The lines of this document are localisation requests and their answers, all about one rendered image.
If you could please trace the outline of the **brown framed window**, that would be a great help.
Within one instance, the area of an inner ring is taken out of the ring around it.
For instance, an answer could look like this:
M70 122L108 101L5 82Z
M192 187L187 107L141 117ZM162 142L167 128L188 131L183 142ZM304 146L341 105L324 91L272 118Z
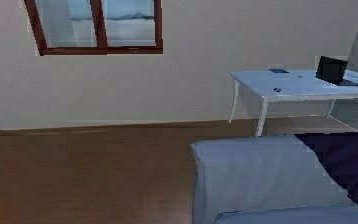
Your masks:
M38 53L161 54L161 0L23 0Z

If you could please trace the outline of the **white table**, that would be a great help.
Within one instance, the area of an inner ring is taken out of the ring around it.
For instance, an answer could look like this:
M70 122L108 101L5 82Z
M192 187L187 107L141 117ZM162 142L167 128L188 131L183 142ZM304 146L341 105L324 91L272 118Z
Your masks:
M259 120L256 136L261 136L268 105L273 102L330 100L326 117L337 100L358 99L358 86L336 86L315 77L314 70L289 70L289 73L273 73L269 70L244 70L230 72L234 80L234 97L228 122L231 123L239 97L239 87L244 86L259 97ZM347 70L345 77L358 83L358 72Z

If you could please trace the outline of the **black laptop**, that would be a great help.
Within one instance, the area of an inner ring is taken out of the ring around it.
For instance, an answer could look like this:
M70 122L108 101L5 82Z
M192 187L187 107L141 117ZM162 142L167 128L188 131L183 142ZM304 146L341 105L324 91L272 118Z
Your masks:
M321 56L315 77L336 86L358 86L358 83L344 79L348 62Z

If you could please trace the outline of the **dark purple blanket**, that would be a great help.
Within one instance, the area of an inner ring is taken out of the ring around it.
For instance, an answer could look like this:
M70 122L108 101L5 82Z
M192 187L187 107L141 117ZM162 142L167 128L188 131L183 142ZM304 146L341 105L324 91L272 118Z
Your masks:
M358 205L358 132L305 133L296 137L315 153L328 175Z

